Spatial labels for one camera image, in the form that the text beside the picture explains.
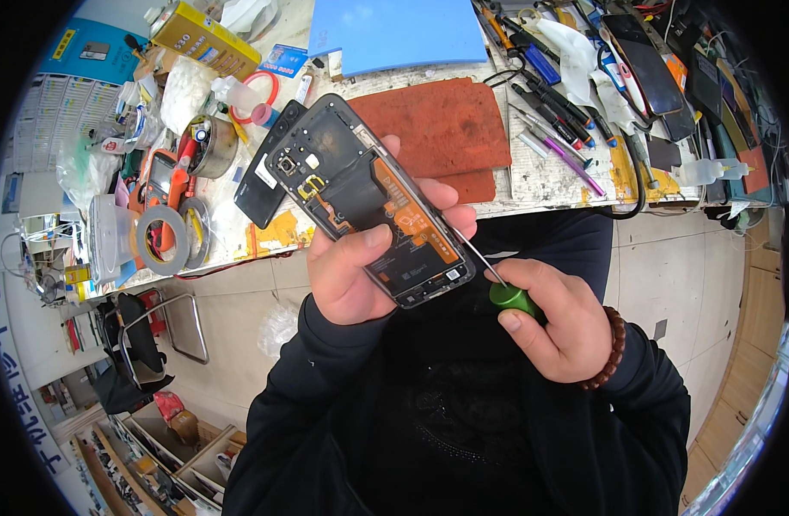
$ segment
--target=gray duct tape roll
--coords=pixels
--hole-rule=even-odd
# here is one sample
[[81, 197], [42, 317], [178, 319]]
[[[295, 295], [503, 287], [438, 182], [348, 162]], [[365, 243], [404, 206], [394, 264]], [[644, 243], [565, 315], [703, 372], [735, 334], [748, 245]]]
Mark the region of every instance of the gray duct tape roll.
[[195, 269], [201, 267], [208, 256], [208, 249], [211, 244], [211, 226], [208, 218], [208, 208], [205, 207], [205, 203], [197, 197], [186, 197], [180, 203], [180, 217], [185, 222], [186, 228], [189, 222], [185, 217], [190, 217], [188, 214], [189, 210], [196, 212], [196, 218], [200, 222], [200, 228], [197, 230], [197, 237], [200, 239], [200, 251], [196, 253], [196, 256], [188, 257], [188, 261], [185, 262], [185, 268]]
[[[168, 262], [162, 262], [162, 260], [154, 256], [147, 245], [147, 228], [156, 221], [162, 221], [170, 225], [174, 231], [175, 254]], [[188, 261], [188, 254], [190, 253], [188, 232], [185, 231], [185, 224], [180, 214], [164, 204], [151, 206], [145, 212], [142, 212], [141, 217], [139, 217], [139, 225], [137, 226], [137, 248], [139, 249], [142, 263], [154, 273], [160, 276], [173, 276], [179, 273], [185, 262]]]

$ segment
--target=tiled floor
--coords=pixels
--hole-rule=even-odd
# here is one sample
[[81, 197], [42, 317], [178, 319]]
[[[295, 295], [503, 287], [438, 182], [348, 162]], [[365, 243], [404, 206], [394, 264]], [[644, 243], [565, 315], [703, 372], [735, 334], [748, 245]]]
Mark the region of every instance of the tiled floor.
[[[167, 295], [193, 292], [211, 357], [206, 366], [169, 347], [171, 390], [212, 424], [245, 428], [248, 406], [265, 387], [274, 360], [257, 346], [260, 323], [278, 302], [299, 306], [311, 289], [305, 251], [271, 258], [192, 282], [169, 279]], [[658, 345], [667, 351], [692, 397], [689, 442], [718, 391], [738, 323], [743, 240], [702, 213], [642, 214], [616, 222], [605, 304], [616, 306], [650, 337], [666, 319]], [[172, 317], [184, 310], [175, 307]], [[188, 320], [173, 322], [181, 347], [198, 349]]]

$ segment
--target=person's left hand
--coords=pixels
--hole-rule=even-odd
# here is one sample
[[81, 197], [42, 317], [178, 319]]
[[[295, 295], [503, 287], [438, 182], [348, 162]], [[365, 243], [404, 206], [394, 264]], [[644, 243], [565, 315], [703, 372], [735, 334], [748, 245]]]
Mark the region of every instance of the person's left hand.
[[[397, 157], [400, 139], [390, 135], [380, 139]], [[470, 239], [477, 230], [474, 209], [458, 206], [457, 190], [434, 179], [415, 179], [426, 199], [443, 212], [446, 220]], [[317, 229], [308, 248], [308, 277], [317, 308], [335, 325], [356, 325], [379, 319], [397, 305], [368, 277], [363, 267], [383, 256], [392, 243], [387, 224], [350, 233], [332, 242]]]

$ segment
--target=person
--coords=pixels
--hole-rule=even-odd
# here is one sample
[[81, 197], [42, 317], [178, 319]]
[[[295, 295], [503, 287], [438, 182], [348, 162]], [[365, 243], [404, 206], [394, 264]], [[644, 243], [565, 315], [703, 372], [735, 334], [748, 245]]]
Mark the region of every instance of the person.
[[[396, 156], [399, 139], [383, 142]], [[623, 321], [616, 337], [599, 301], [611, 220], [476, 222], [453, 188], [418, 185], [483, 253], [516, 252], [494, 267], [548, 323], [498, 312], [489, 273], [395, 310], [363, 269], [388, 226], [316, 232], [312, 294], [251, 405], [224, 514], [677, 514], [690, 398], [655, 341]], [[624, 343], [603, 385], [582, 388]]]

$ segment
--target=black smartphone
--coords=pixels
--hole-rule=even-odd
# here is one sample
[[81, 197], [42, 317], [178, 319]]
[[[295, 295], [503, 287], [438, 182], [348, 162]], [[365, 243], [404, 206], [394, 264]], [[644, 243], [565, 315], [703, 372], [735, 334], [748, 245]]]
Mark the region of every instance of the black smartphone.
[[308, 109], [299, 102], [289, 101], [268, 131], [268, 135], [262, 140], [260, 148], [243, 175], [243, 180], [240, 181], [239, 188], [234, 193], [234, 204], [261, 230], [268, 227], [279, 204], [286, 196], [285, 189], [278, 186], [277, 181], [265, 169], [265, 159], [274, 150], [277, 142], [286, 135], [295, 120], [306, 111]]
[[615, 36], [613, 44], [629, 65], [647, 108], [659, 117], [680, 110], [681, 90], [638, 20], [631, 14], [605, 14], [601, 21]]
[[681, 141], [696, 132], [696, 121], [692, 118], [689, 106], [682, 107], [674, 113], [668, 113], [661, 117], [663, 124], [667, 127], [667, 135], [672, 141]]
[[441, 213], [338, 95], [322, 96], [297, 117], [265, 167], [332, 240], [379, 224], [391, 227], [391, 247], [365, 271], [401, 307], [474, 276]]

